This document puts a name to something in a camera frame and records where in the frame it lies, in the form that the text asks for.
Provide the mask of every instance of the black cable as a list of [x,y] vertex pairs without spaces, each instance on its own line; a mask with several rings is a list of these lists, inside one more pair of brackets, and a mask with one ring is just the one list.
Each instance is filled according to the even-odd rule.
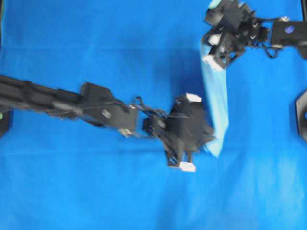
[[[258,42],[257,42],[256,44],[252,45],[251,47],[253,47],[253,48],[261,48],[261,49],[264,49],[265,54],[266,54],[269,58],[271,58],[271,59],[277,58],[278,53],[279,53],[279,51],[281,50],[281,48],[276,48],[276,47],[272,47],[272,46],[266,46],[266,45],[264,44],[264,42],[261,42],[261,43],[258,43]],[[272,49],[272,50],[275,51],[275,53],[274,53],[273,55],[269,52],[270,49]]]

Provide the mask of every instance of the table surface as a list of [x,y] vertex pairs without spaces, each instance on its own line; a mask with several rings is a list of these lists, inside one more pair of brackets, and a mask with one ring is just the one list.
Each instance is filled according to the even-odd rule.
[[[302,20],[300,1],[247,0],[259,17]],[[0,74],[78,92],[109,87],[169,110],[204,96],[199,40],[209,0],[5,1]],[[82,121],[16,111],[0,139],[0,229],[306,229],[307,143],[295,100],[307,63],[250,49],[227,71],[229,130],[195,173],[162,144]]]

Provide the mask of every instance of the screw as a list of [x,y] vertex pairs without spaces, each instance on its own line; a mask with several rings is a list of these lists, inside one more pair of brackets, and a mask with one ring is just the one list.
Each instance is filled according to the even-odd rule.
[[107,118],[107,119],[110,119],[110,118],[112,117],[112,114],[111,114],[108,110],[106,110],[106,109],[102,110],[101,113],[102,113],[102,115],[105,116],[105,118]]
[[165,128],[166,128],[166,124],[165,124],[163,121],[158,120],[158,124],[159,124],[159,126],[160,126],[162,129],[165,129]]

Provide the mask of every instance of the blue cloth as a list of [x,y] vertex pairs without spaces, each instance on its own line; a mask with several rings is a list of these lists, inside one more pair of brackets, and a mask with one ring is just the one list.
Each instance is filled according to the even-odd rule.
[[[248,0],[261,17],[301,20],[300,1]],[[86,81],[169,110],[204,97],[199,40],[210,0],[6,0],[0,73],[78,92]],[[0,139],[0,229],[306,229],[307,144],[295,99],[307,64],[287,48],[249,50],[227,71],[220,158],[168,168],[162,144],[82,121],[16,111]]]

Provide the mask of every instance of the black metal frame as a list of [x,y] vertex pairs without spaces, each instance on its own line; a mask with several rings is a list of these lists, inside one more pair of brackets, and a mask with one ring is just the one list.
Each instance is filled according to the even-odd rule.
[[[270,58],[277,57],[285,46],[297,47],[302,58],[307,60],[307,0],[301,0],[303,21],[288,22],[286,18],[261,19],[248,5],[239,6],[238,0],[222,0],[215,8],[208,9],[205,21],[213,28],[203,37],[203,44],[211,46],[204,57],[215,69],[227,68],[245,52],[245,47],[263,48]],[[270,45],[269,29],[263,22],[272,21],[273,29]],[[218,44],[210,42],[213,35],[219,35]]]
[[114,98],[107,88],[86,83],[80,94],[54,90],[29,81],[0,75],[0,136],[9,130],[10,113],[13,109],[33,110],[50,116],[80,118],[91,125],[118,130],[125,137],[143,137],[135,129],[138,112],[148,118],[143,123],[146,138],[163,141],[169,166],[180,167],[184,153],[191,163],[191,154],[198,147],[213,140],[214,130],[205,120],[202,102],[190,101],[187,96],[176,98],[170,114],[140,103],[124,104]]

